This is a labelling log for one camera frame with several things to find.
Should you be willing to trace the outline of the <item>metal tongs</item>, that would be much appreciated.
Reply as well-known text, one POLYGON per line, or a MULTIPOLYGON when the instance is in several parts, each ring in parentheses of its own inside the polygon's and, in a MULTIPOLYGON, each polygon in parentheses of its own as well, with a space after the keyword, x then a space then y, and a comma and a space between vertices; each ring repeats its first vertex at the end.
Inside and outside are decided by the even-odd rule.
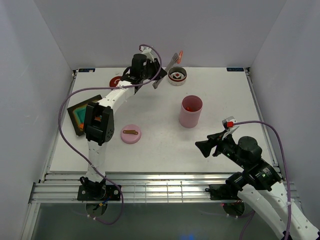
POLYGON ((169 64, 167 65, 167 67, 165 69, 161 69, 160 73, 158 74, 158 76, 155 78, 154 83, 152 84, 154 89, 157 89, 158 86, 160 85, 162 79, 168 74, 168 71, 175 65, 178 63, 178 61, 180 60, 179 54, 175 53, 172 58, 171 61, 169 62, 169 64))

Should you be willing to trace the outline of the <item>pink cylindrical container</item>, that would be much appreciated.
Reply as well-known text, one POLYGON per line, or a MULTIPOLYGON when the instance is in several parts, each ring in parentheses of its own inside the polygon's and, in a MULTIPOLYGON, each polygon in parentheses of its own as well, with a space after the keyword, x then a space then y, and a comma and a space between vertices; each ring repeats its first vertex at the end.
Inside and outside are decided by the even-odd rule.
POLYGON ((179 113, 179 123, 184 128, 194 128, 198 122, 203 109, 203 101, 196 95, 188 95, 181 102, 179 113), (193 112, 187 111, 186 108, 190 107, 193 112))

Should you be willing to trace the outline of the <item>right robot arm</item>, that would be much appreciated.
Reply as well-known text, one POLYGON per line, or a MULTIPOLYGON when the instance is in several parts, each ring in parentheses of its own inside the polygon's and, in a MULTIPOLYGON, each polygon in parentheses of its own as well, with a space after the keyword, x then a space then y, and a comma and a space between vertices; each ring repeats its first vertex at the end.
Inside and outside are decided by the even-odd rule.
POLYGON ((320 231, 288 200, 288 191, 275 169, 262 159, 262 149, 250 136, 233 140, 226 131, 207 136, 195 145, 204 157, 222 154, 243 171, 231 175, 222 185, 222 198, 241 199, 273 230, 280 240, 318 240, 320 231))

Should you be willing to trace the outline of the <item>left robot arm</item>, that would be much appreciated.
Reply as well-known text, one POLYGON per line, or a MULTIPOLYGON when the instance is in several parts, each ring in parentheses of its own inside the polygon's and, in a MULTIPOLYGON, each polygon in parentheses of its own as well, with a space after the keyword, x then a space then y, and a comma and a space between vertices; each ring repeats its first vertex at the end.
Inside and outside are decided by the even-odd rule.
POLYGON ((144 81, 156 81, 165 74, 162 60, 151 53, 133 55, 116 87, 97 102, 86 105, 83 131, 88 144, 88 169, 80 178, 86 193, 95 200, 106 195, 106 148, 115 132, 114 114, 143 86, 144 81))

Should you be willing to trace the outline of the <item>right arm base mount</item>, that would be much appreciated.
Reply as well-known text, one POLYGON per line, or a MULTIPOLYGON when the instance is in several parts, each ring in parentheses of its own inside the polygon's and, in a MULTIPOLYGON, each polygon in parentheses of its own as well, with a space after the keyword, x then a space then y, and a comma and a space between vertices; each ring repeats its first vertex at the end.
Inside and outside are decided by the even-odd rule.
POLYGON ((209 184, 204 191, 209 193, 211 200, 240 200, 238 190, 227 184, 209 184))

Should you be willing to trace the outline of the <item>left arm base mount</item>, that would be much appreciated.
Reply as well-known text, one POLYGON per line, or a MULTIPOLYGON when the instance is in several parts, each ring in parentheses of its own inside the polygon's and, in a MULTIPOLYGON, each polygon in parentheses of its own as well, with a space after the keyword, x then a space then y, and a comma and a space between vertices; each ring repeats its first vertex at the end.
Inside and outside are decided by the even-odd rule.
POLYGON ((77 198, 78 201, 120 201, 120 191, 114 185, 105 185, 94 187, 79 186, 77 198))

